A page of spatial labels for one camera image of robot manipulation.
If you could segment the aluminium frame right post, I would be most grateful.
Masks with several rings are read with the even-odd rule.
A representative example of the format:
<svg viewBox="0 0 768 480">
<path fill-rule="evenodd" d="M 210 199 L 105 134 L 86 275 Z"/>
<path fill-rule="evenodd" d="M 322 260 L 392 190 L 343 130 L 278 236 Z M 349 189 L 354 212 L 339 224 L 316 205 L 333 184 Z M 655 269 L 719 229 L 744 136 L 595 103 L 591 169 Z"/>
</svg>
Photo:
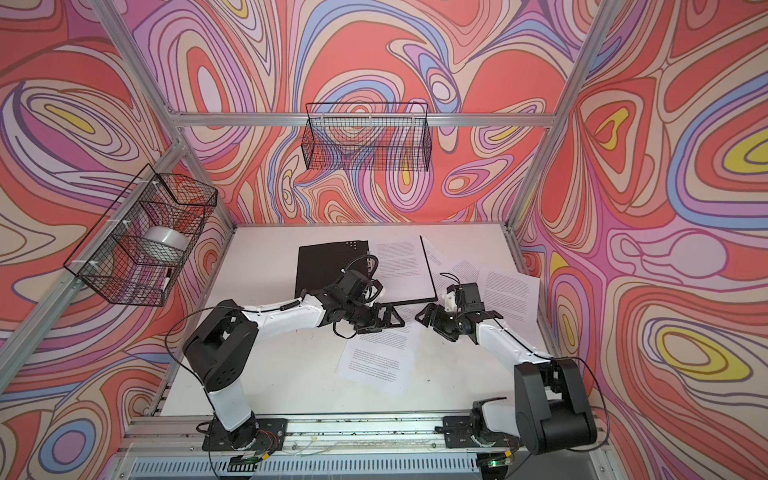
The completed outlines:
<svg viewBox="0 0 768 480">
<path fill-rule="evenodd" d="M 571 75 L 565 82 L 564 90 L 554 111 L 554 122 L 543 135 L 536 154 L 522 178 L 522 183 L 506 221 L 506 228 L 509 233 L 514 230 L 515 223 L 523 217 L 526 205 L 535 193 L 537 181 L 553 154 L 560 135 L 566 128 L 569 112 L 573 108 L 593 62 L 600 53 L 613 21 L 623 5 L 624 1 L 602 1 L 600 3 L 584 44 L 574 62 Z"/>
</svg>

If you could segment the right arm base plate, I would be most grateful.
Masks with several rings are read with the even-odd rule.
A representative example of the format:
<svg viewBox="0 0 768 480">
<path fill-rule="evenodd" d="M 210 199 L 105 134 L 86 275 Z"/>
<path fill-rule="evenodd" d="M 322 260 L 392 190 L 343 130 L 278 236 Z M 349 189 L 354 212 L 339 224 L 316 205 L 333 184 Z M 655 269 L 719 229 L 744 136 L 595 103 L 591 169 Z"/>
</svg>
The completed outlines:
<svg viewBox="0 0 768 480">
<path fill-rule="evenodd" d="M 448 415 L 434 432 L 443 437 L 449 449 L 469 448 L 505 448 L 516 450 L 521 446 L 517 437 L 505 433 L 492 432 L 484 427 L 474 414 Z"/>
</svg>

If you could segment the aluminium front rail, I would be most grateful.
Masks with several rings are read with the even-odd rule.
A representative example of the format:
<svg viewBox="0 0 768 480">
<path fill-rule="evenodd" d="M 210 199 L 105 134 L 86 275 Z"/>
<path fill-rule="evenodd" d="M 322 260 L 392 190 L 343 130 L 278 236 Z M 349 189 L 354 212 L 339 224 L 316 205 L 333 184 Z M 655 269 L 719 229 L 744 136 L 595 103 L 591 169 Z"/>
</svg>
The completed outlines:
<svg viewBox="0 0 768 480">
<path fill-rule="evenodd" d="M 288 455 L 318 453 L 422 453 L 460 450 L 467 452 L 502 451 L 505 448 L 449 449 L 443 437 L 434 432 L 448 415 L 467 411 L 419 411 L 363 414 L 276 414 L 258 418 L 287 418 L 283 448 Z M 176 452 L 203 452 L 204 434 L 197 426 L 210 422 L 210 415 L 153 416 L 135 420 L 128 427 L 119 449 Z"/>
</svg>

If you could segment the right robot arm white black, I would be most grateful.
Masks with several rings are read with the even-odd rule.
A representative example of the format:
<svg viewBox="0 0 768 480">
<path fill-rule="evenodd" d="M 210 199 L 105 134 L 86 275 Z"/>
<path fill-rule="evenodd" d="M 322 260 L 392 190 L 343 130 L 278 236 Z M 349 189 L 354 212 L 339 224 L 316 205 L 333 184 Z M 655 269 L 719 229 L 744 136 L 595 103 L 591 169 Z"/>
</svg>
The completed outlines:
<svg viewBox="0 0 768 480">
<path fill-rule="evenodd" d="M 427 304 L 415 320 L 443 339 L 461 336 L 488 351 L 513 376 L 514 398 L 473 403 L 467 417 L 469 438 L 491 447 L 515 437 L 534 455 L 574 450 L 597 441 L 598 429 L 576 362 L 545 353 L 488 310 L 475 283 L 447 288 L 444 303 Z"/>
</svg>

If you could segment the aluminium frame back bar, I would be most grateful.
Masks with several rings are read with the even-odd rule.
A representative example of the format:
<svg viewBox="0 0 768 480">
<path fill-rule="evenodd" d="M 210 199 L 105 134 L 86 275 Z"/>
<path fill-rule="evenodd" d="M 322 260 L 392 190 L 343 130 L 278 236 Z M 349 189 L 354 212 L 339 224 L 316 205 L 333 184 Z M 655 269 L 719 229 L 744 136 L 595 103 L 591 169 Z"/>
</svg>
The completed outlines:
<svg viewBox="0 0 768 480">
<path fill-rule="evenodd" d="M 547 113 L 172 113 L 171 120 L 176 126 L 303 126 L 311 118 L 324 120 L 350 119 L 381 123 L 389 120 L 410 121 L 425 118 L 434 127 L 475 127 L 475 126 L 532 126 L 552 127 L 556 116 Z"/>
</svg>

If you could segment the aluminium frame left post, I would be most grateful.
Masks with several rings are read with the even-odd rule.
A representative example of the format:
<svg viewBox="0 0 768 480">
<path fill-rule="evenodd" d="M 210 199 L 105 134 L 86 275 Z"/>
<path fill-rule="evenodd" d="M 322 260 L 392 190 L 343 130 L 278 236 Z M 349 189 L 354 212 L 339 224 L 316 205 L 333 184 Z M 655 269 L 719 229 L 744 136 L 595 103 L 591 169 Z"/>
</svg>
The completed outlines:
<svg viewBox="0 0 768 480">
<path fill-rule="evenodd" d="M 171 171 L 183 160 L 191 176 L 198 181 L 212 186 L 213 182 L 201 160 L 193 151 L 182 128 L 174 122 L 173 115 L 176 114 L 176 111 L 173 110 L 173 107 L 163 96 L 157 80 L 146 64 L 140 48 L 114 2 L 91 1 L 91 6 L 113 45 L 126 63 L 127 72 L 140 85 L 162 130 L 172 141 L 172 147 L 175 149 L 175 152 L 171 155 L 170 160 L 164 163 L 157 163 L 157 171 Z"/>
</svg>

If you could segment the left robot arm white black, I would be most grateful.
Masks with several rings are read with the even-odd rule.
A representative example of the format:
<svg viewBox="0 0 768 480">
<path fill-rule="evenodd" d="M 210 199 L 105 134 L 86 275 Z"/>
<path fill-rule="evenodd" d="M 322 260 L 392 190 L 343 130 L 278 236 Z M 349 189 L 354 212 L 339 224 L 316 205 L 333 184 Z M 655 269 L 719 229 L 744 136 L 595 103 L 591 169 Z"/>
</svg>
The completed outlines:
<svg viewBox="0 0 768 480">
<path fill-rule="evenodd" d="M 378 302 L 382 284 L 356 270 L 344 270 L 318 290 L 285 303 L 243 307 L 224 300 L 198 325 L 183 354 L 213 409 L 209 451 L 244 450 L 262 431 L 241 382 L 253 347 L 259 340 L 303 329 L 336 328 L 348 322 L 353 334 L 402 328 L 404 319 L 392 305 Z"/>
</svg>

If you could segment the white tape roll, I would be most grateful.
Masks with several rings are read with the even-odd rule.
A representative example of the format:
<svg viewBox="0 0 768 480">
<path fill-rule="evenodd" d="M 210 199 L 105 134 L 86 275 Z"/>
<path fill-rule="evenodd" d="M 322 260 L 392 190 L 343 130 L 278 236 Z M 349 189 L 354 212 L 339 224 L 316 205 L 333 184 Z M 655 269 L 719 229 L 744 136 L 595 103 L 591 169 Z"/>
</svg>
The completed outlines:
<svg viewBox="0 0 768 480">
<path fill-rule="evenodd" d="M 189 246 L 182 233 L 164 226 L 152 226 L 144 234 L 140 248 L 149 259 L 161 264 L 178 264 Z"/>
</svg>

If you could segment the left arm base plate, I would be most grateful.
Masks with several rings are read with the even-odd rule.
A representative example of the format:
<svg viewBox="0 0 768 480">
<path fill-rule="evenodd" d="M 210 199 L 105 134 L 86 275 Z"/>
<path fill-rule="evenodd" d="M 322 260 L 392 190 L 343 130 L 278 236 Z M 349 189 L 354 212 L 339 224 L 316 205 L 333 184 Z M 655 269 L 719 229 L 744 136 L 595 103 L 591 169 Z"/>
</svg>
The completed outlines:
<svg viewBox="0 0 768 480">
<path fill-rule="evenodd" d="M 229 432 L 214 418 L 197 426 L 205 435 L 203 450 L 209 452 L 255 451 L 273 453 L 283 448 L 288 427 L 287 418 L 255 418 Z"/>
</svg>

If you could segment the orange black folder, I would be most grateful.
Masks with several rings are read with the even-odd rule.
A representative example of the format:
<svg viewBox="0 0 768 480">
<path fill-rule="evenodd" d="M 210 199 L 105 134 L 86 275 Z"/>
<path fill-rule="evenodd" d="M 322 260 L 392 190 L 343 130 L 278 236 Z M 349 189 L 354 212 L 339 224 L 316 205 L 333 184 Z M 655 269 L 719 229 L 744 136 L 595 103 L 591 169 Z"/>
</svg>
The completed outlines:
<svg viewBox="0 0 768 480">
<path fill-rule="evenodd" d="M 364 254 L 371 254 L 370 242 L 385 237 L 301 246 L 298 250 L 294 295 L 298 297 L 304 291 L 318 290 L 331 284 L 347 266 L 367 273 L 373 267 L 373 262 L 355 259 Z"/>
</svg>

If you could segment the white vented panel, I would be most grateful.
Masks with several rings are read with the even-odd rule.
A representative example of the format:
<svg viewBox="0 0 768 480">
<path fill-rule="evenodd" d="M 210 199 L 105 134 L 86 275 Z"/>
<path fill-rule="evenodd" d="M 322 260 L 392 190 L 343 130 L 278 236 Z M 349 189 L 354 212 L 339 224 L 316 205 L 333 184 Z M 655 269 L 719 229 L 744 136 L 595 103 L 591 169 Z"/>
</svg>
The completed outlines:
<svg viewBox="0 0 768 480">
<path fill-rule="evenodd" d="M 224 458 L 157 457 L 136 461 L 120 479 L 342 479 L 368 476 L 480 476 L 476 457 L 464 454 L 278 456 L 256 465 Z"/>
</svg>

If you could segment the marker pen in basket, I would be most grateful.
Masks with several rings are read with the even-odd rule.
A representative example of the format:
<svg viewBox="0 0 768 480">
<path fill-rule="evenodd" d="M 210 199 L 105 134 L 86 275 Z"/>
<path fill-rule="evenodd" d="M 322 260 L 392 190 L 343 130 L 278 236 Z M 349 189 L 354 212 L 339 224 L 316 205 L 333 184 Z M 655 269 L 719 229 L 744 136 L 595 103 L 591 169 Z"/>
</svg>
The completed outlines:
<svg viewBox="0 0 768 480">
<path fill-rule="evenodd" d="M 173 272 L 169 270 L 166 272 L 166 275 L 163 278 L 162 289 L 161 289 L 161 294 L 163 297 L 167 297 L 169 295 L 170 289 L 172 288 L 172 276 L 173 276 Z"/>
</svg>

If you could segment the printed paper sheet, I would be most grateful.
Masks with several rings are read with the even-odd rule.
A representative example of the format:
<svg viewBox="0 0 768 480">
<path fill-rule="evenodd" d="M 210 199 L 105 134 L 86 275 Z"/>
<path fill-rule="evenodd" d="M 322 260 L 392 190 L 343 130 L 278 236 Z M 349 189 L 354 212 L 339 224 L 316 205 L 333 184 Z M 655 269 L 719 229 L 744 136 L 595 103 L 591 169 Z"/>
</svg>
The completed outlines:
<svg viewBox="0 0 768 480">
<path fill-rule="evenodd" d="M 423 328 L 410 320 L 402 328 L 364 334 L 348 340 L 336 374 L 392 395 L 410 383 Z"/>
<path fill-rule="evenodd" d="M 438 293 L 455 284 L 453 277 L 461 283 L 475 283 L 479 278 L 479 268 L 469 260 L 449 258 L 440 249 L 425 241 L 425 250 L 434 285 Z"/>
<path fill-rule="evenodd" d="M 371 241 L 370 253 L 379 260 L 373 277 L 383 287 L 377 301 L 408 305 L 436 298 L 422 238 L 418 235 L 390 236 Z"/>
<path fill-rule="evenodd" d="M 479 287 L 486 309 L 501 314 L 505 327 L 536 347 L 544 345 L 538 326 L 538 278 L 511 270 L 483 268 Z"/>
</svg>

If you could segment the aluminium frame post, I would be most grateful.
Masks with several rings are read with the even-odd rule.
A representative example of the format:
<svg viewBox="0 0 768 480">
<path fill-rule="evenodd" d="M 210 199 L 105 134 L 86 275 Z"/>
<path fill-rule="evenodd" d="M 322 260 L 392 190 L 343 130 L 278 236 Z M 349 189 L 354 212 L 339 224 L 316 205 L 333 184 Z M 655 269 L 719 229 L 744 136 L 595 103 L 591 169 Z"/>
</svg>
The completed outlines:
<svg viewBox="0 0 768 480">
<path fill-rule="evenodd" d="M 584 44 L 574 62 L 571 75 L 565 82 L 564 90 L 554 111 L 554 122 L 543 135 L 536 154 L 522 178 L 522 183 L 506 221 L 506 228 L 509 233 L 514 230 L 515 223 L 523 217 L 526 205 L 535 193 L 537 181 L 553 154 L 560 135 L 566 128 L 569 112 L 573 108 L 593 62 L 600 53 L 613 21 L 623 5 L 624 1 L 602 1 L 600 3 Z"/>
<path fill-rule="evenodd" d="M 157 80 L 146 64 L 140 48 L 114 2 L 91 1 L 91 6 L 113 45 L 126 63 L 127 72 L 140 85 L 162 130 L 172 141 L 172 147 L 175 149 L 175 152 L 171 155 L 170 160 L 164 163 L 157 163 L 157 171 L 171 171 L 183 160 L 191 176 L 198 181 L 212 186 L 213 182 L 201 160 L 193 151 L 182 128 L 174 122 L 173 115 L 176 114 L 176 111 L 173 110 L 173 107 L 163 96 Z"/>
</svg>

